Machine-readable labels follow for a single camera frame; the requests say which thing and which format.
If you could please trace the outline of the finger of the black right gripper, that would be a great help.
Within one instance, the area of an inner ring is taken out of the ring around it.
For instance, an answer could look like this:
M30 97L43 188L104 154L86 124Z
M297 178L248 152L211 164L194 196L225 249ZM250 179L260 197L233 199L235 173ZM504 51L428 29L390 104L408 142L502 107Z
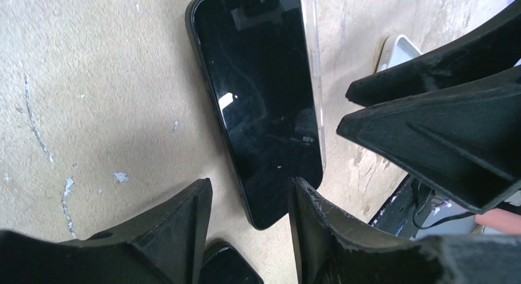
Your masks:
M364 107L446 89L512 68L520 60L520 0L455 41L350 84Z
M520 67L347 114L337 133L485 213L520 189Z

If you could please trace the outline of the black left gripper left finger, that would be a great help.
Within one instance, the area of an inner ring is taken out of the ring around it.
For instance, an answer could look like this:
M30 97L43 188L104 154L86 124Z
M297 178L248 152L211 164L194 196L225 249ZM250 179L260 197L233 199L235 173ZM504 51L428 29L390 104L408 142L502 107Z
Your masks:
M85 240L1 231L2 283L197 283L211 213L208 178Z

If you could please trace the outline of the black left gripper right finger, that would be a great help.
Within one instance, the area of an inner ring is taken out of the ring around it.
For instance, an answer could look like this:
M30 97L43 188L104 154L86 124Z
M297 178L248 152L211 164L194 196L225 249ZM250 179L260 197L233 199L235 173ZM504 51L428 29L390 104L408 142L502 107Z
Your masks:
M519 283L518 235L435 235L411 241L374 228L289 180L300 283Z

